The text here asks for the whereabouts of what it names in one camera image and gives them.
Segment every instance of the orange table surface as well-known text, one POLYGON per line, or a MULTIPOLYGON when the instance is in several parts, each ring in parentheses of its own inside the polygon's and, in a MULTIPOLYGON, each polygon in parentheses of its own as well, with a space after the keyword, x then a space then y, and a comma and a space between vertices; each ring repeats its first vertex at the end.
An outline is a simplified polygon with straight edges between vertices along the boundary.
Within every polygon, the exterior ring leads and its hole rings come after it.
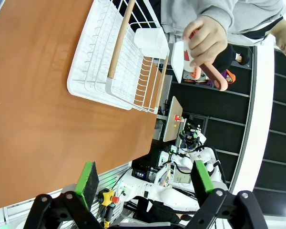
POLYGON ((92 0, 7 0, 0 11, 0 207, 149 152, 156 115, 67 91, 92 0))

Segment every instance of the drying rack handle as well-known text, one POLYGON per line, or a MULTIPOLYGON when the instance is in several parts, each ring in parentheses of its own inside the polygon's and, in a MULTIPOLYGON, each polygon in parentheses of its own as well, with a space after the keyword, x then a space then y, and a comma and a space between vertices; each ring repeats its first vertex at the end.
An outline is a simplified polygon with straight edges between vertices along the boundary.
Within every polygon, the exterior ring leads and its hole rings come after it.
POLYGON ((219 73, 219 71, 210 63, 205 62, 200 65, 200 68, 209 77, 209 79, 215 84, 219 91, 225 91, 228 89, 227 80, 219 73))
POLYGON ((125 12, 123 20, 122 20, 121 27, 119 30, 119 34, 118 34, 118 37, 116 39, 116 43, 115 43, 115 47, 113 50, 113 55, 112 55, 112 59, 110 62, 109 71, 108 71, 108 77, 111 79, 114 78, 114 73, 116 70, 116 66, 118 64, 123 39, 124 39, 126 30, 127 30, 127 26, 128 26, 130 16, 131 16, 132 11, 133 11, 134 4, 135 4, 135 0, 129 0, 129 3, 128 3, 127 8, 126 8, 126 12, 125 12))
POLYGON ((160 99, 161 99, 161 94, 162 94, 162 88, 163 88, 164 76, 165 76, 165 72, 166 72, 168 58, 169 58, 169 56, 167 56, 166 59, 164 60, 155 107, 159 107, 159 104, 160 104, 160 99))

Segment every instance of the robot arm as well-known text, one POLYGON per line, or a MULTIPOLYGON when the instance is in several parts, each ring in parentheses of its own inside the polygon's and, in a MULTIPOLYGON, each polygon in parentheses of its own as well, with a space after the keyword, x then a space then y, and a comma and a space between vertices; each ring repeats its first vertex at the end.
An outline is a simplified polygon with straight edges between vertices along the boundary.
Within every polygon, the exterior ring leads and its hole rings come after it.
POLYGON ((129 201, 136 196, 163 202, 164 205, 178 211, 197 211, 198 202, 169 187, 162 187, 131 176, 128 171, 121 179, 117 189, 121 201, 129 201))
POLYGON ((202 160, 204 164, 206 164, 205 167, 210 174, 211 180, 217 182, 222 181, 219 167, 214 166, 217 159, 212 148, 205 147, 200 152, 185 152, 177 149, 175 146, 171 146, 171 149, 174 154, 169 154, 165 151, 161 152, 158 166, 170 161, 171 163, 175 162, 179 166, 185 166, 192 169, 194 161, 202 160))

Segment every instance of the white robot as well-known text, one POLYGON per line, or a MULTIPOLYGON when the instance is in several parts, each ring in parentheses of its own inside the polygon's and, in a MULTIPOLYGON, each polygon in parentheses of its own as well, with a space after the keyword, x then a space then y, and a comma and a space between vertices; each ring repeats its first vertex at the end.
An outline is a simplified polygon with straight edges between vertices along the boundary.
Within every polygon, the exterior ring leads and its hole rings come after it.
POLYGON ((129 201, 136 196, 146 199, 163 202, 164 205, 178 211, 197 211, 199 205, 197 200, 188 197, 172 187, 162 187, 147 181, 137 179, 132 176, 129 170, 122 177, 121 182, 116 190, 116 196, 120 201, 129 201))
MULTIPOLYGON (((209 173, 212 173, 210 177, 214 187, 228 190, 225 183, 221 181, 221 172, 218 166, 213 166, 217 160, 211 148, 205 148, 202 151, 195 153, 171 155, 170 157, 167 152, 163 151, 161 155, 161 165, 165 164, 165 166, 167 166, 168 158, 170 158, 171 163, 175 162, 178 165, 186 166, 190 170, 193 167, 194 160, 203 160, 203 162, 206 163, 206 168, 209 173)), ((178 211, 197 211, 199 209, 197 200, 182 194, 181 192, 173 189, 171 186, 162 187, 158 184, 137 179, 132 176, 131 170, 127 171, 126 174, 121 178, 119 186, 116 190, 116 196, 119 196, 121 201, 129 201, 136 196, 141 196, 146 199, 163 202, 164 205, 178 211)))

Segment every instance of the hand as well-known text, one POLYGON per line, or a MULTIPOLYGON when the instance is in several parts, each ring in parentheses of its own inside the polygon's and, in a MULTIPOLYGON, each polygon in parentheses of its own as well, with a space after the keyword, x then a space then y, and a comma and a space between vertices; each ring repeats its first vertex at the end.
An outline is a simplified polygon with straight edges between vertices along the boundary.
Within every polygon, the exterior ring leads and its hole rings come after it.
POLYGON ((200 16, 187 25, 183 32, 183 40, 188 39, 195 30, 197 31, 189 41, 191 56, 194 58, 191 66, 200 66, 205 62, 213 63, 216 56, 228 45, 225 30, 212 18, 200 16))

